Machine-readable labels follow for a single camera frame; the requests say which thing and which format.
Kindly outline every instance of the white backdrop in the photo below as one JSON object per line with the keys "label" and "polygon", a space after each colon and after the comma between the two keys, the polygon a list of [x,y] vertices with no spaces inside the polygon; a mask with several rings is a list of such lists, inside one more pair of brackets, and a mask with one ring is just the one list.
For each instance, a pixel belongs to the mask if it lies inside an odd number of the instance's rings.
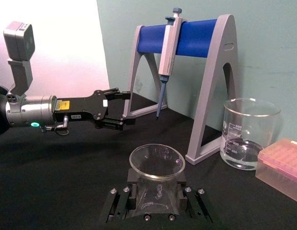
{"label": "white backdrop", "polygon": [[3,30],[12,21],[33,27],[27,95],[80,97],[109,88],[96,0],[0,1],[0,84],[8,89],[13,77]]}

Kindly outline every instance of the glass beaker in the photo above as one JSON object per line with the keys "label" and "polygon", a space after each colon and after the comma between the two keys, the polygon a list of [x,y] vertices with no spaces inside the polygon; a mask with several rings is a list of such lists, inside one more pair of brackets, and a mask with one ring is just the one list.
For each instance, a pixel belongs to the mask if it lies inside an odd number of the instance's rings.
{"label": "glass beaker", "polygon": [[271,143],[280,108],[253,98],[224,102],[224,122],[220,154],[230,166],[255,170],[260,150]]}
{"label": "glass beaker", "polygon": [[176,177],[185,160],[175,149],[161,144],[137,147],[129,157],[138,173],[136,209],[133,216],[145,213],[178,214]]}

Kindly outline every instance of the pipette holder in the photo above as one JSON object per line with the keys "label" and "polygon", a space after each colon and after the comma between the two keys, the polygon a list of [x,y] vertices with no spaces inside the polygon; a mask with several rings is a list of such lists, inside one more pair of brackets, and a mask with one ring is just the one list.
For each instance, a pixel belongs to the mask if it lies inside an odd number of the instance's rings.
{"label": "pipette holder", "polygon": [[[136,72],[142,56],[148,62],[157,92],[160,93],[161,84],[154,53],[160,54],[162,51],[165,26],[140,25],[135,31],[128,84],[131,98],[125,102],[125,117],[131,115],[139,117],[157,110],[157,105],[153,105],[131,111],[131,101]],[[236,98],[238,95],[238,52],[234,16],[227,14],[213,20],[184,22],[180,30],[176,55],[207,58],[186,155],[186,160],[195,165],[220,150],[220,137],[201,146],[210,102],[219,76],[225,76],[228,99]]]}

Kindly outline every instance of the teal wall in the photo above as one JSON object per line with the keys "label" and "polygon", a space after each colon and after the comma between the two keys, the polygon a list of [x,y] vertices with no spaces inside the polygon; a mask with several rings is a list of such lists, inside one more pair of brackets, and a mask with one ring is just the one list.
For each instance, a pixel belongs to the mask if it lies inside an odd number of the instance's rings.
{"label": "teal wall", "polygon": [[[238,39],[241,96],[278,104],[281,116],[275,139],[297,141],[297,0],[97,0],[111,87],[126,90],[134,30],[137,25],[166,24],[172,8],[182,8],[188,21],[233,14]],[[177,56],[167,84],[169,108],[194,117],[204,58]],[[157,100],[144,61],[137,72],[135,92]],[[225,80],[220,76],[208,125],[220,129]]]}

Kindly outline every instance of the black table surface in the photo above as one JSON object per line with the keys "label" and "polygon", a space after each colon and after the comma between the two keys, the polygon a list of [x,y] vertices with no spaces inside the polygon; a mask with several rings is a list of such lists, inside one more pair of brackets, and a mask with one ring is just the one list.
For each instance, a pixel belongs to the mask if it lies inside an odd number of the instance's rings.
{"label": "black table surface", "polygon": [[[111,102],[110,112],[121,111]],[[134,94],[132,107],[150,101]],[[97,229],[109,189],[126,185],[129,155],[148,143],[185,155],[193,120],[170,109],[138,117],[123,131],[69,124],[70,134],[10,128],[0,135],[0,229]],[[204,142],[219,135],[207,127]],[[187,185],[204,188],[219,218],[233,230],[297,230],[297,202],[255,177],[234,169],[220,155],[193,166]]]}

